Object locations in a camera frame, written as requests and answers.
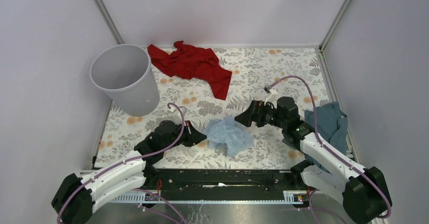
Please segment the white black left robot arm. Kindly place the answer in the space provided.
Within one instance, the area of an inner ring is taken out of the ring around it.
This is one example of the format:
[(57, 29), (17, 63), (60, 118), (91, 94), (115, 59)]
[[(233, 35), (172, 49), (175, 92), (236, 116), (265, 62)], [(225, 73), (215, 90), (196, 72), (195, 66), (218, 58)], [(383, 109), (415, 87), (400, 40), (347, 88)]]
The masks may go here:
[(123, 193), (143, 187), (158, 191), (162, 180), (154, 164), (166, 150), (183, 145), (193, 147), (206, 140), (189, 120), (183, 124), (164, 120), (133, 150), (114, 163), (85, 176), (70, 174), (64, 178), (51, 205), (58, 223), (86, 223), (103, 205)]

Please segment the light blue plastic trash bag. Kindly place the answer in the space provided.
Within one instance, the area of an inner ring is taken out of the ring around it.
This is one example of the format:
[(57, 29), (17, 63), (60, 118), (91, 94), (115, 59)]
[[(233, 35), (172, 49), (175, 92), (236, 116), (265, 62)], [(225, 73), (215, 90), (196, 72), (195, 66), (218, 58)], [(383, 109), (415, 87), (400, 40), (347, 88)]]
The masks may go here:
[(248, 130), (230, 115), (224, 119), (210, 120), (203, 134), (210, 148), (224, 148), (229, 157), (237, 156), (254, 145)]

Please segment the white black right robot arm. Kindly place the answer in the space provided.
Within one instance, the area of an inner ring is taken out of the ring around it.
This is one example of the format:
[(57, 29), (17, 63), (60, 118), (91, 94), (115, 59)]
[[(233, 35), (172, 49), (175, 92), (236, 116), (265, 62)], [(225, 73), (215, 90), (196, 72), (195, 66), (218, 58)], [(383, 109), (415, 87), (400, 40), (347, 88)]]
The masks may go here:
[(355, 162), (325, 141), (301, 119), (293, 98), (280, 97), (276, 105), (253, 100), (235, 120), (246, 127), (254, 123), (280, 128), (286, 144), (320, 164), (303, 161), (294, 166), (290, 183), (295, 189), (309, 186), (321, 191), (340, 203), (355, 223), (369, 223), (391, 213), (392, 200), (383, 173)]

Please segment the grey plastic trash bin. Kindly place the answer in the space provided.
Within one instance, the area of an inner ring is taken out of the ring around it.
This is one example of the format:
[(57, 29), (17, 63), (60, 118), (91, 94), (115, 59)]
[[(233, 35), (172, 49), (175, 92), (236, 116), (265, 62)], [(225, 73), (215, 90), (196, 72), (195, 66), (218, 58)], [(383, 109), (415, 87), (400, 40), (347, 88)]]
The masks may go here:
[(159, 104), (152, 61), (140, 46), (120, 44), (107, 49), (91, 64), (90, 79), (130, 116), (146, 116)]

